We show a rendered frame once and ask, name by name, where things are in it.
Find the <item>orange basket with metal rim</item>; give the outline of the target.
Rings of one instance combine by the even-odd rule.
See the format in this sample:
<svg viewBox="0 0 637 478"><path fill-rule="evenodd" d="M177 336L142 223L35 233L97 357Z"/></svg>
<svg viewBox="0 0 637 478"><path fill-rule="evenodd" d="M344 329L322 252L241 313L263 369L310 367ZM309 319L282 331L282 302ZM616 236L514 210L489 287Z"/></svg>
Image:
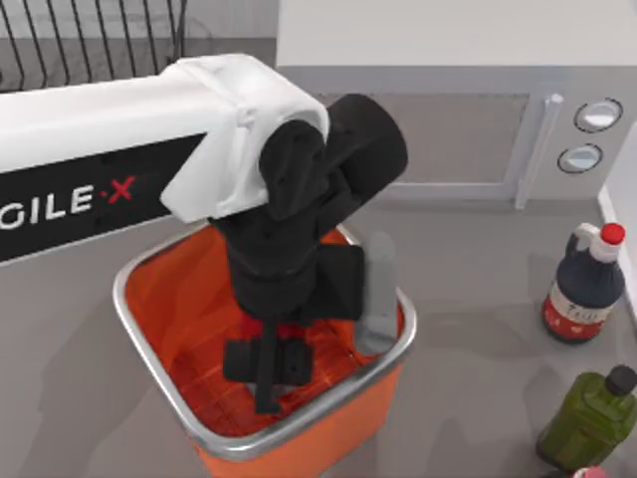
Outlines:
<svg viewBox="0 0 637 478"><path fill-rule="evenodd" d="M313 380L267 416L222 374L224 344L240 337L243 317L218 232L201 226L141 253L112 288L121 324L213 478L319 478L376 433L417 331L411 301L396 300L398 337L381 355L356 349L352 323L316 322L307 333Z"/></svg>

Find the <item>microwave oven door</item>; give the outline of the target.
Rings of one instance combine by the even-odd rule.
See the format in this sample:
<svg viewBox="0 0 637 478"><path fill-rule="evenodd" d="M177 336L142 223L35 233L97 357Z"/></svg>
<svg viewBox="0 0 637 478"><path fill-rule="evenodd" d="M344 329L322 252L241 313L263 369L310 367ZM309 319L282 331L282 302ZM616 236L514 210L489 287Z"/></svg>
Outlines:
<svg viewBox="0 0 637 478"><path fill-rule="evenodd" d="M526 95L372 94L408 148L401 182L499 183L507 174Z"/></svg>

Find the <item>dark bottle with red cap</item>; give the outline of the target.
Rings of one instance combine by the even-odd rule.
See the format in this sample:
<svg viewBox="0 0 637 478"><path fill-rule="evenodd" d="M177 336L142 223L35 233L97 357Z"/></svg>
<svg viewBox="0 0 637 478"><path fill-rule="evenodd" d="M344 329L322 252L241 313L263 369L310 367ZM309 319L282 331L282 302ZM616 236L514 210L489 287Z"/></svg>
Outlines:
<svg viewBox="0 0 637 478"><path fill-rule="evenodd" d="M602 331L626 288L618 262L625 236L618 222L581 223L571 232L541 307L557 340L583 344Z"/></svg>

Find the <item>green bottle with black cap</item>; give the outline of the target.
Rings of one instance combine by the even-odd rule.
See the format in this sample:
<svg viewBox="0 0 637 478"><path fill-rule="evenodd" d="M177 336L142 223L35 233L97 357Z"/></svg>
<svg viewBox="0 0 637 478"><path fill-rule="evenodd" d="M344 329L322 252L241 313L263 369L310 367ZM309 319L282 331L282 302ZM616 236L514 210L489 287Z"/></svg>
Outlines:
<svg viewBox="0 0 637 478"><path fill-rule="evenodd" d="M579 374L539 434L540 459L568 473L597 466L637 425L637 370L619 364L608 374Z"/></svg>

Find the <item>small microwave knob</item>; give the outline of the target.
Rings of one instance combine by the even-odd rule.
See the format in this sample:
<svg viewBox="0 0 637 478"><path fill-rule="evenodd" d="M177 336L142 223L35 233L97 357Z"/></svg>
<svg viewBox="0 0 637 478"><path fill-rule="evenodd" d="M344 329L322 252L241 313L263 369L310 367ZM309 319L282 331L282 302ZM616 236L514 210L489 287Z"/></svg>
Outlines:
<svg viewBox="0 0 637 478"><path fill-rule="evenodd" d="M591 143L568 148L557 159L558 168L566 174L581 174L594 169L603 159L602 149Z"/></svg>

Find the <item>pale microwave oven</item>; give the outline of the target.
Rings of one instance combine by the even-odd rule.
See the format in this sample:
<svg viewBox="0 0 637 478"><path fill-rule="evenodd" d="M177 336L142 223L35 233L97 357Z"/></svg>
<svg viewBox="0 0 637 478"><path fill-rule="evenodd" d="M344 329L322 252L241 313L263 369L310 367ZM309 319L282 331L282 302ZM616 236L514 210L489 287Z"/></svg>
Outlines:
<svg viewBox="0 0 637 478"><path fill-rule="evenodd" d="M281 0L280 71L332 100L348 93L526 95L506 177L499 183L425 184L399 179L385 200L500 200L514 204L545 97L564 103L529 201L597 196L637 123L637 0ZM586 133L578 108L614 99L623 116ZM581 174L557 166L566 149L599 146Z"/></svg>

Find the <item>large microwave knob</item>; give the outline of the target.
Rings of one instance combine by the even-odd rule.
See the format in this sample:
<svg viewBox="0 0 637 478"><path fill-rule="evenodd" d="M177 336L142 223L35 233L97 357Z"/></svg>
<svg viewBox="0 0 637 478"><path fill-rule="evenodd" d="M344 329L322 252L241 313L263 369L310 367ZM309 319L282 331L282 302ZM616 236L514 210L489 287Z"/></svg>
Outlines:
<svg viewBox="0 0 637 478"><path fill-rule="evenodd" d="M622 105L614 99L607 98L579 107L574 115L573 123L583 132L597 133L612 128L622 116Z"/></svg>

